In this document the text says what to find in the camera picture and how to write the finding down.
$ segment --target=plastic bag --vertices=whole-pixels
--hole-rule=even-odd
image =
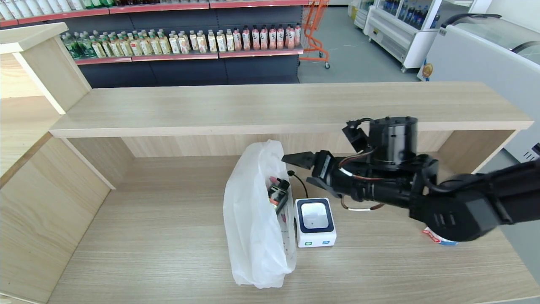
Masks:
[[[296,266],[291,190],[277,216],[268,200],[271,176],[288,181],[283,154],[279,141],[253,143],[227,181],[223,218],[232,273],[239,285],[281,287]]]

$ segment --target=white scanner box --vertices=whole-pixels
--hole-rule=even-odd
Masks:
[[[336,241],[334,217],[327,198],[294,202],[298,247],[333,246]]]

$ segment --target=refrigerator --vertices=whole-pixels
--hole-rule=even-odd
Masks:
[[[539,33],[500,15],[456,15],[442,24],[417,76],[487,84],[535,121],[505,149],[520,162],[540,157]]]

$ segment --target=wooden countertop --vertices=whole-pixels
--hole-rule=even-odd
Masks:
[[[49,131],[49,128],[58,121],[60,114],[54,110],[44,96],[19,97],[2,99],[2,119],[0,120],[1,132],[1,166],[2,184],[4,174],[14,165],[22,166],[28,157],[21,157],[33,153],[39,149],[35,145],[41,142]]]
[[[222,215],[237,159],[136,159],[101,206],[49,304],[455,304],[540,295],[499,229],[446,247],[422,234],[424,226],[407,210],[350,212],[337,199],[331,199],[334,247],[298,249],[296,269],[282,288],[239,287]],[[298,181],[292,185],[302,197]],[[328,196],[307,187],[311,197]]]
[[[415,116],[424,130],[516,130],[532,120],[480,83],[396,82],[93,89],[56,137],[339,131],[363,117]]]

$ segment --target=cable cord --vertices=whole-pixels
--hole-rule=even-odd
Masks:
[[[296,178],[300,181],[300,183],[302,184],[302,187],[304,187],[304,192],[306,192],[306,198],[308,199],[308,198],[309,198],[309,195],[307,194],[307,188],[306,188],[306,185],[303,183],[302,179],[299,178],[299,177],[296,175],[296,173],[295,173],[294,171],[292,171],[292,170],[287,171],[287,175],[288,175],[288,176],[294,176],[294,177],[296,177]]]

